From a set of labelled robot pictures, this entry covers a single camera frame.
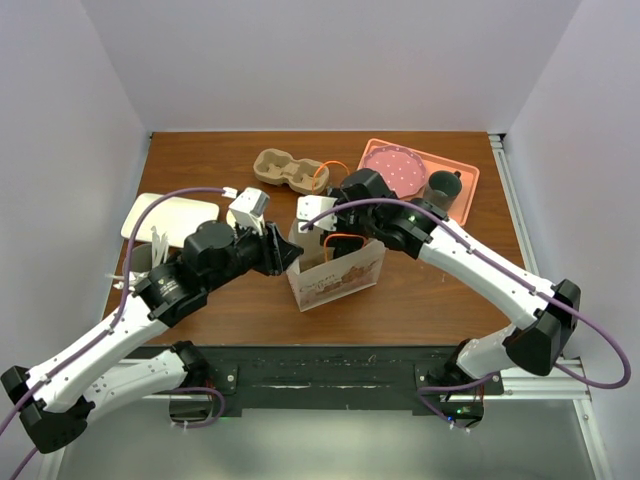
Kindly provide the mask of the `paper bag orange handles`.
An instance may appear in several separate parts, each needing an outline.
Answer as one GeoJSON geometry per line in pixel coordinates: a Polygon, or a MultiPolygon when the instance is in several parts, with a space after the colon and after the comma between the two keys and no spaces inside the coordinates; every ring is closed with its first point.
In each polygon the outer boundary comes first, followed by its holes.
{"type": "MultiPolygon", "coordinates": [[[[316,175],[328,163],[321,164],[316,175]]],[[[320,194],[328,196],[328,186],[320,194]]],[[[363,249],[344,257],[327,258],[327,234],[317,227],[299,233],[296,218],[288,240],[304,248],[303,255],[287,270],[287,278],[300,311],[304,312],[365,288],[374,286],[379,278],[386,249],[374,240],[363,249]]]]}

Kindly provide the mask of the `stack of paper cups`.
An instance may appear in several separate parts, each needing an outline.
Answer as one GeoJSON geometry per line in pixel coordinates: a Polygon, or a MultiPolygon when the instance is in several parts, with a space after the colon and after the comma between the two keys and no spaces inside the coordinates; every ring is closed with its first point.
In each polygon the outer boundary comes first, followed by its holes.
{"type": "Polygon", "coordinates": [[[243,213],[238,212],[232,208],[228,208],[225,219],[226,219],[226,223],[230,225],[232,228],[241,227],[243,213]]]}

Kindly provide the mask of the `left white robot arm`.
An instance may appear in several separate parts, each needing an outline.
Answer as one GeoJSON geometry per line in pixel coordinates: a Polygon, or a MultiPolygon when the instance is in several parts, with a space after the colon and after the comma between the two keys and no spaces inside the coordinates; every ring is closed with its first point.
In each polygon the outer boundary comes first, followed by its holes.
{"type": "Polygon", "coordinates": [[[207,368],[194,346],[181,342],[145,369],[118,380],[108,370],[147,341],[204,308],[211,292],[256,271],[279,276],[303,253],[277,225],[259,229],[207,221],[180,252],[153,268],[118,308],[70,346],[31,368],[14,366],[2,385],[34,447],[46,454],[76,440],[90,421],[131,396],[136,385],[159,391],[200,390],[207,368]]]}

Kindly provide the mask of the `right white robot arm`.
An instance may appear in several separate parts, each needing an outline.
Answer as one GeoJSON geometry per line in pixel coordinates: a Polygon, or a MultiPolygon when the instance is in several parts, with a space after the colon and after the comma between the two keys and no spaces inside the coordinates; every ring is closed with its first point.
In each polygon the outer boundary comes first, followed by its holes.
{"type": "Polygon", "coordinates": [[[506,328],[462,341],[429,373],[429,384],[466,393],[481,378],[511,367],[538,376],[551,372],[576,328],[581,290],[575,283],[553,283],[516,266],[423,199],[400,201],[374,170],[356,171],[328,195],[335,201],[337,232],[379,240],[443,270],[509,319],[506,328]]]}

